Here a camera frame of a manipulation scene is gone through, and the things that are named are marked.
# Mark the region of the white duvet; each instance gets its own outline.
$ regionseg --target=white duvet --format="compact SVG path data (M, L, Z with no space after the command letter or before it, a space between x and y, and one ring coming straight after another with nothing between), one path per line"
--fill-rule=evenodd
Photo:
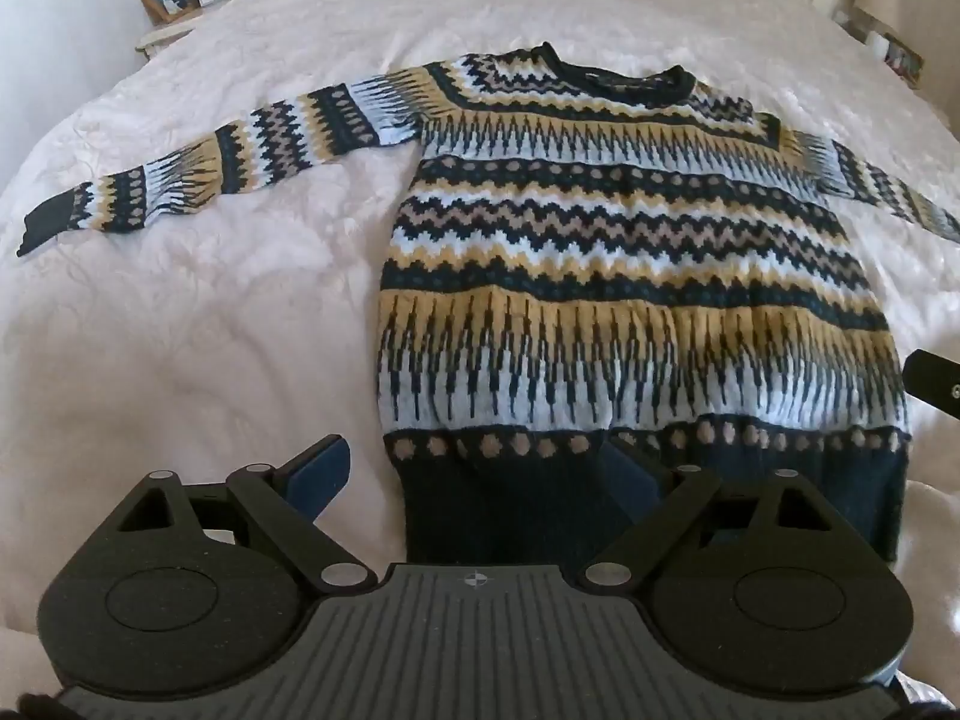
M65 234L18 261L27 211L271 100L544 40L631 76L683 64L960 214L957 141L798 1L234 1L56 127L0 199L0 706L56 689L34 635L40 594L150 470L219 481L341 433L353 476L323 528L378 570L403 557L371 329L414 146L354 153L128 237ZM851 201L837 209L901 356L924 347L960 360L960 248ZM911 406L898 573L917 624L905 670L956 701L960 422Z

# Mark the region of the sweater neckline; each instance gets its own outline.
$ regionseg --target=sweater neckline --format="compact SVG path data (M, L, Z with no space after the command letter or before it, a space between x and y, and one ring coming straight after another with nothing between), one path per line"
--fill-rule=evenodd
M589 95L617 103L666 108L689 98L697 83L697 79L680 65L654 76L634 79L603 68L572 65L561 60L549 43L537 47L534 52L558 79Z

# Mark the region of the patterned sweater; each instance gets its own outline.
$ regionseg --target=patterned sweater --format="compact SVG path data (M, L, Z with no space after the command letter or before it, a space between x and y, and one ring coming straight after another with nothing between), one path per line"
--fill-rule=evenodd
M681 67L627 79L544 44L320 89L47 200L19 253L411 140L376 348L411 560L589 559L629 525L609 432L731 480L797 469L894 556L901 370L826 194L960 224Z

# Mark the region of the knit sweater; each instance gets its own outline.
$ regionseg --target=knit sweater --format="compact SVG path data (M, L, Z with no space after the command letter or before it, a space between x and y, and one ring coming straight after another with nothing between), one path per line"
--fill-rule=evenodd
M320 89L47 200L19 253L411 140L376 348L411 560L588 560L630 522L610 432L728 480L798 470L894 556L901 369L830 209L960 223L681 67L628 79L544 44Z

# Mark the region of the metal screw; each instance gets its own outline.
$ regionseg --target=metal screw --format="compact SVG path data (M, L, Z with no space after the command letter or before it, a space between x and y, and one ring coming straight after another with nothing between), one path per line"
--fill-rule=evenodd
M355 562L336 562L323 570L320 579L331 587L354 587L366 581L367 570Z
M630 569L618 562L595 562L584 574L587 581L601 587L618 587L627 584L632 574Z

